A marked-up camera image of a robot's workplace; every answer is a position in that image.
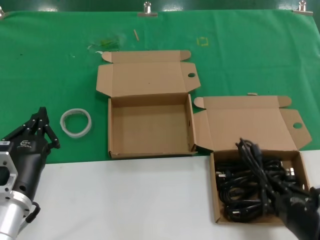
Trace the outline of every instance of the green table cover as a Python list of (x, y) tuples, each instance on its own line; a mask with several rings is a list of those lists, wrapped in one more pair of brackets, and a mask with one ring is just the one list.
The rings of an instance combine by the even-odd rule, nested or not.
[[(134, 35), (136, 30), (139, 40)], [(12, 12), (0, 21), (0, 136), (47, 107), (61, 149), (48, 163), (109, 160), (107, 97), (96, 92), (96, 51), (190, 50), (201, 87), (191, 96), (286, 95), (320, 148), (320, 36), (311, 16), (290, 10)], [(92, 129), (68, 137), (60, 117), (83, 108)], [(67, 122), (72, 131), (85, 118)]]

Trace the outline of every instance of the coiled black cable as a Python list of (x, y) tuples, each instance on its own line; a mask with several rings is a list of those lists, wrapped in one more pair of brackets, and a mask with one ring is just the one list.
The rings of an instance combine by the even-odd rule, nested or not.
[(272, 205), (275, 194), (270, 182), (285, 190), (296, 184), (297, 179), (288, 177), (279, 157), (263, 156), (251, 141), (240, 139), (236, 146), (240, 160), (216, 162), (216, 182), (225, 215), (233, 222), (248, 223), (275, 213)]

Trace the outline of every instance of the hole in box flap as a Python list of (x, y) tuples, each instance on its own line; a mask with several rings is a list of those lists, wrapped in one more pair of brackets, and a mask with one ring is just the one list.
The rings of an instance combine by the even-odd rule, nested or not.
[(295, 128), (295, 129), (300, 129), (300, 128), (302, 128), (302, 123), (301, 122), (295, 122), (294, 124), (293, 124), (293, 127)]

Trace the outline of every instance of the open cardboard box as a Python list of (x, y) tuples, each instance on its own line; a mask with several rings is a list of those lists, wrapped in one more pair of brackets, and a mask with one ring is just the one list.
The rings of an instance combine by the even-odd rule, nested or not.
[[(258, 144), (264, 155), (281, 157), (284, 168), (294, 168), (300, 187), (304, 185), (309, 189), (299, 149), (311, 141), (311, 136), (298, 111), (283, 108), (291, 104), (289, 97), (197, 97), (194, 104), (205, 109), (194, 114), (196, 145), (214, 151), (210, 155), (210, 175), (214, 220), (217, 223), (234, 222), (224, 216), (224, 206), (218, 197), (215, 163), (239, 159), (235, 143), (240, 138)], [(254, 223), (282, 224), (274, 215), (260, 217)]]
[(108, 151), (113, 159), (190, 156), (195, 126), (188, 92), (200, 87), (184, 51), (104, 52), (96, 90), (108, 100)]

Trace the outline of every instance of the cardboard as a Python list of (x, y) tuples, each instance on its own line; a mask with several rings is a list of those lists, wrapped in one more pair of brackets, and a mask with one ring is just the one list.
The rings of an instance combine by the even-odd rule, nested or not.
[(200, 86), (185, 51), (104, 52), (96, 90), (108, 95), (112, 158), (191, 156), (196, 133), (191, 97)]
[[(239, 138), (279, 151), (299, 150), (311, 142), (299, 112), (282, 109), (291, 104), (287, 96), (197, 97), (194, 104), (206, 109), (194, 121), (197, 145), (208, 150), (236, 149)], [(301, 128), (294, 128), (295, 123)]]
[[(294, 168), (300, 181), (309, 189), (309, 180), (299, 149), (311, 142), (311, 136), (299, 113), (284, 109), (291, 104), (287, 96), (197, 97), (194, 105), (204, 109), (194, 114), (196, 145), (213, 151), (210, 155), (211, 190), (214, 220), (218, 224), (238, 224), (224, 216), (219, 199), (215, 163), (239, 159), (235, 143), (248, 139), (264, 155), (278, 156), (285, 169)], [(281, 225), (274, 215), (256, 219), (254, 224)]]

